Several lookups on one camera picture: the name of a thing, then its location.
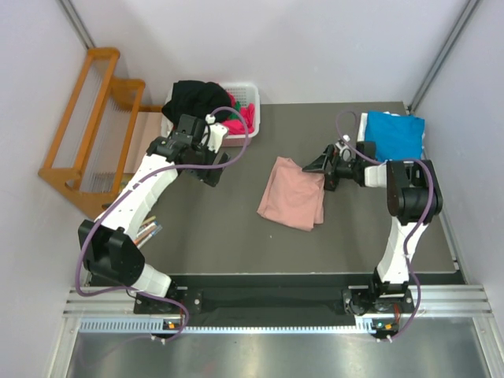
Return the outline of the pink t shirt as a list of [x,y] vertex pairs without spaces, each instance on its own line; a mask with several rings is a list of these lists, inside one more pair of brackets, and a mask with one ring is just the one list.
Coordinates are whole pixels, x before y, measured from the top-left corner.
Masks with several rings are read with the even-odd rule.
[[324,175],[303,172],[292,159],[278,157],[257,213],[268,221],[310,232],[324,223]]

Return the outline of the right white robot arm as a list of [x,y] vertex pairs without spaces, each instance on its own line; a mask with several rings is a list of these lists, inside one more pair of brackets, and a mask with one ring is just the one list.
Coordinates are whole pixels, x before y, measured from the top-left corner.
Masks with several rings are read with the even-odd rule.
[[329,144],[303,172],[324,177],[324,189],[334,191],[342,179],[361,187],[383,188],[391,230],[384,255],[365,289],[343,291],[346,311],[356,316],[395,309],[410,311],[411,261],[420,237],[443,208],[443,197],[429,160],[378,162],[376,144],[361,141],[355,146],[345,139]]

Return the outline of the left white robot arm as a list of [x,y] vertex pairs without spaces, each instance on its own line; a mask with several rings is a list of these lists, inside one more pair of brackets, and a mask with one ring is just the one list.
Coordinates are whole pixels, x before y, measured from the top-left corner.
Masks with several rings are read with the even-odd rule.
[[95,220],[84,220],[78,235],[81,266],[121,288],[151,296],[161,312],[178,305],[172,279],[146,263],[135,244],[142,222],[165,189],[188,172],[214,186],[229,154],[220,154],[228,129],[213,114],[197,118],[184,114],[168,136],[147,147],[140,166],[119,197]]

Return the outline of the magenta t shirt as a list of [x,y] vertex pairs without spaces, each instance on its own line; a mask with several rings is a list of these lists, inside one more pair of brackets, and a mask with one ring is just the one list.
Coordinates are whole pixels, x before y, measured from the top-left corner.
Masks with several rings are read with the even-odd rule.
[[[230,97],[232,108],[235,102],[239,102],[235,100],[234,97]],[[248,133],[251,134],[255,131],[255,105],[250,103],[248,106],[242,106],[240,111],[238,111],[241,117],[245,120],[246,126],[248,129]],[[227,120],[222,123],[225,127],[228,128],[230,135],[244,135],[245,128],[243,126],[243,122],[239,119],[239,117],[232,113]]]

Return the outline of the black t shirt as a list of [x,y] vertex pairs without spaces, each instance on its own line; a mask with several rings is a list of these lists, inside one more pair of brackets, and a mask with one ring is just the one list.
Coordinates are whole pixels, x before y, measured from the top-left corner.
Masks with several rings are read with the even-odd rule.
[[172,85],[171,98],[162,106],[162,114],[177,126],[184,114],[205,119],[215,109],[232,107],[228,92],[214,82],[180,80]]

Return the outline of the white folded t shirt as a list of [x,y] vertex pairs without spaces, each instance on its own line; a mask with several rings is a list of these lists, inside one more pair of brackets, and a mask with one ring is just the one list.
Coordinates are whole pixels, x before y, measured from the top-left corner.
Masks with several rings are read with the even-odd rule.
[[372,141],[380,150],[390,152],[405,147],[421,154],[425,137],[425,121],[412,115],[369,111],[362,113],[358,141]]

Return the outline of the white plastic laundry basket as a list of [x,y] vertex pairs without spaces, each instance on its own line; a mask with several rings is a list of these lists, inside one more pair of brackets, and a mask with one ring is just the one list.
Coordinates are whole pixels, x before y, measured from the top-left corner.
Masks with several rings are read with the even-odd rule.
[[228,112],[217,115],[229,130],[224,146],[242,146],[251,142],[260,129],[261,110],[258,88],[248,82],[214,83],[198,80],[179,80],[161,107],[161,134],[169,135],[180,116],[184,113],[196,116],[207,115],[218,106],[230,105],[239,111],[246,121],[242,124],[239,118]]

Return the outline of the blue folded t shirt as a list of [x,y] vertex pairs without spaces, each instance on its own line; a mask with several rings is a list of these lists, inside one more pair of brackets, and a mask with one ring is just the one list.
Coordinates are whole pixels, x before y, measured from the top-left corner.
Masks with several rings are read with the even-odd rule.
[[424,131],[422,118],[372,111],[367,116],[365,141],[376,144],[376,159],[380,162],[421,159]]

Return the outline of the bundle of marker pens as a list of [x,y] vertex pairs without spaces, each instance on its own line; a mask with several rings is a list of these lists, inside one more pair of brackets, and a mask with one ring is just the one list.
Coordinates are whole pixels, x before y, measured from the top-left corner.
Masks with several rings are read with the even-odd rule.
[[136,246],[142,244],[144,239],[147,239],[149,236],[153,235],[160,227],[161,225],[158,223],[156,216],[148,217],[144,222],[141,223],[134,239],[134,244]]

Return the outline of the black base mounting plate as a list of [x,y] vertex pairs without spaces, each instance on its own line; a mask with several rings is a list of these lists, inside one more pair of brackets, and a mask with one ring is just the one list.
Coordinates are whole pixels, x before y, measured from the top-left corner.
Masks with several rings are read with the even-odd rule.
[[[185,305],[193,327],[317,327],[354,324],[343,291],[365,289],[371,274],[179,274],[169,297]],[[393,311],[384,315],[393,321]]]

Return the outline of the orange wooden rack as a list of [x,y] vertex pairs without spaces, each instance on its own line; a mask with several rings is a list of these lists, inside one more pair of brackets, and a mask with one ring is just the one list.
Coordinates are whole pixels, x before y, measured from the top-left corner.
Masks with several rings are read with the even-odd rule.
[[39,176],[90,218],[112,203],[160,132],[161,106],[143,103],[146,84],[115,71],[113,47],[87,51]]

